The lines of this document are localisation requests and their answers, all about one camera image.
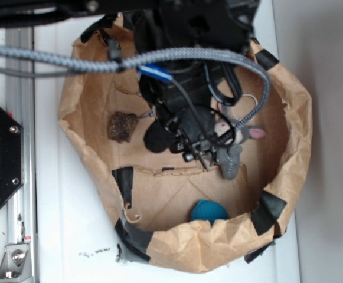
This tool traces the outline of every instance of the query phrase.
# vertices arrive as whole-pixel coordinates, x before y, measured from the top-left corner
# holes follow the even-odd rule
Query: blue cable tie
[[[138,71],[147,77],[155,78],[156,80],[164,81],[166,83],[169,83],[172,80],[172,74],[156,64],[142,65],[138,67]]]

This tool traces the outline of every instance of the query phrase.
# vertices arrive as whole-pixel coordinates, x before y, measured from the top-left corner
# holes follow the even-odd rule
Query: black electrical tape
[[[120,219],[116,222],[115,231],[129,251],[143,261],[150,261],[150,256],[148,256],[145,252],[154,232],[144,231],[133,226],[132,224],[129,224],[128,222],[125,223],[124,227]]]
[[[276,223],[287,203],[277,196],[262,191],[259,206],[251,214],[255,230],[260,236],[266,233]]]
[[[278,63],[280,63],[280,61],[274,55],[265,49],[255,54],[255,58],[258,64],[261,65],[266,71],[272,69],[278,65]]]
[[[133,188],[133,167],[125,167],[112,171],[125,203],[130,203],[128,209],[132,207],[132,188]]]
[[[275,244],[275,242],[271,242],[268,245],[265,245],[263,247],[261,247],[260,249],[257,249],[256,251],[253,251],[247,255],[244,256],[244,261],[246,261],[246,263],[251,263],[252,261],[254,261],[258,256],[263,255],[264,251],[266,249],[268,249],[268,247],[273,246]]]

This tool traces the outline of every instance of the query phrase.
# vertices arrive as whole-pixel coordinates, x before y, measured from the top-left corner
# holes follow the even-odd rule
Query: blue ball
[[[222,205],[210,200],[201,200],[197,203],[191,213],[191,221],[208,220],[213,225],[216,219],[228,219],[228,213]]]

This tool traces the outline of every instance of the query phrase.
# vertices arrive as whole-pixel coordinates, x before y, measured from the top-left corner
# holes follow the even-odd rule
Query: gray plush toy
[[[229,117],[227,107],[222,106],[222,113]],[[228,118],[232,125],[235,126],[239,123],[238,120]],[[220,120],[216,123],[214,131],[218,136],[221,136],[226,131],[230,129],[227,122]],[[236,132],[236,137],[233,145],[229,148],[219,148],[217,150],[216,162],[221,166],[221,171],[224,178],[227,180],[233,180],[237,174],[240,167],[240,153],[242,152],[243,144],[248,138],[251,139],[261,139],[266,136],[266,131],[261,127],[256,126],[244,126],[240,131]]]

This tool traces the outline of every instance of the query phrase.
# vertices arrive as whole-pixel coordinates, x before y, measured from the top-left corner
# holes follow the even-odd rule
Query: plush toy ear
[[[250,137],[252,139],[262,139],[267,136],[266,131],[260,127],[250,127],[249,128]]]

